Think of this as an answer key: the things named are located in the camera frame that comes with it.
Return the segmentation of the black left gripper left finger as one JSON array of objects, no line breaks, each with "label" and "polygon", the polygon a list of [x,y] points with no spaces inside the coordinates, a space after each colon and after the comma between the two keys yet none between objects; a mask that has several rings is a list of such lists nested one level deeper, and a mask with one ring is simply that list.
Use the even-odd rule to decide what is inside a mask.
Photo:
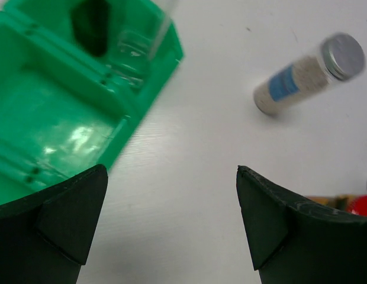
[{"label": "black left gripper left finger", "polygon": [[76,283],[104,203],[102,164],[0,205],[0,283]]}]

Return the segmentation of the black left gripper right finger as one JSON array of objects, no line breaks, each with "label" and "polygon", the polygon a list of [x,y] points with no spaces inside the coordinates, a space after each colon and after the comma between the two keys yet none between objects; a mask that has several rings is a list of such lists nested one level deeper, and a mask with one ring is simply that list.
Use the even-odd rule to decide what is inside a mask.
[{"label": "black left gripper right finger", "polygon": [[367,283],[367,217],[314,202],[247,166],[236,189],[262,283]]}]

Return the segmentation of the clear glass bottle gold spout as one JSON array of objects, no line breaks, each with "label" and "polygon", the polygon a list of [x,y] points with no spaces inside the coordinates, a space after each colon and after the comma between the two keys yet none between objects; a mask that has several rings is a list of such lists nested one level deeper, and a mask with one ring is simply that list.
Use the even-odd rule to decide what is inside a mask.
[{"label": "clear glass bottle gold spout", "polygon": [[178,1],[112,1],[107,60],[134,89],[143,86]]}]

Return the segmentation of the red cap sauce bottle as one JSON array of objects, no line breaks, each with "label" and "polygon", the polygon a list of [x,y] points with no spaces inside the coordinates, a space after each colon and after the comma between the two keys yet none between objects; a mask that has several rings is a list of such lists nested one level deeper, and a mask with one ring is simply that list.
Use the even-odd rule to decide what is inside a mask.
[{"label": "red cap sauce bottle", "polygon": [[307,196],[319,204],[367,217],[367,195]]}]

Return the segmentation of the glass bottle with dark sauce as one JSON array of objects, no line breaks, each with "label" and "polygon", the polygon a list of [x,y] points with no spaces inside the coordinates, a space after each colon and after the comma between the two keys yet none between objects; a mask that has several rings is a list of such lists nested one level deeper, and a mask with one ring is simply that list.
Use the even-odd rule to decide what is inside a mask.
[{"label": "glass bottle with dark sauce", "polygon": [[87,0],[70,12],[74,38],[91,56],[102,57],[108,50],[110,10],[108,1]]}]

